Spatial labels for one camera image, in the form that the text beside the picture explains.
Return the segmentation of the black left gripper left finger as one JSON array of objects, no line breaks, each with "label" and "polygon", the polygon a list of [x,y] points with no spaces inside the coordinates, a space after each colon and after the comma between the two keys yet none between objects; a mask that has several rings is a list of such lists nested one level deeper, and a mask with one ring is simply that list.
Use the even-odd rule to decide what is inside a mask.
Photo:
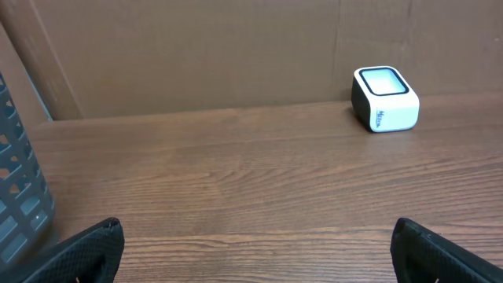
[{"label": "black left gripper left finger", "polygon": [[107,218],[27,263],[1,272],[1,283],[110,283],[125,245],[118,218]]}]

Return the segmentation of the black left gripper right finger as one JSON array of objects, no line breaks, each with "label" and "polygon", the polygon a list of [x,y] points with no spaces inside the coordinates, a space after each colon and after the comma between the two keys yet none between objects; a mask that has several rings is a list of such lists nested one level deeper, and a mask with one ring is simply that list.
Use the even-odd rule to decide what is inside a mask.
[{"label": "black left gripper right finger", "polygon": [[391,237],[398,283],[502,283],[502,269],[408,218]]}]

